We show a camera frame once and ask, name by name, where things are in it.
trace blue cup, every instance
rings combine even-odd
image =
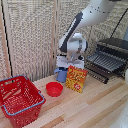
[[[59,67],[54,71],[55,78],[59,82],[66,82],[68,68]]]

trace wooden table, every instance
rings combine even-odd
[[[115,77],[103,84],[87,76],[83,93],[64,85],[59,97],[50,97],[45,89],[54,76],[35,81],[34,84],[46,98],[39,118],[24,128],[109,128],[119,116],[128,99],[128,85]],[[0,110],[0,128],[12,128]]]

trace red bowl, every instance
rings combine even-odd
[[[58,82],[50,82],[46,85],[47,94],[52,97],[57,97],[61,94],[63,86]]]

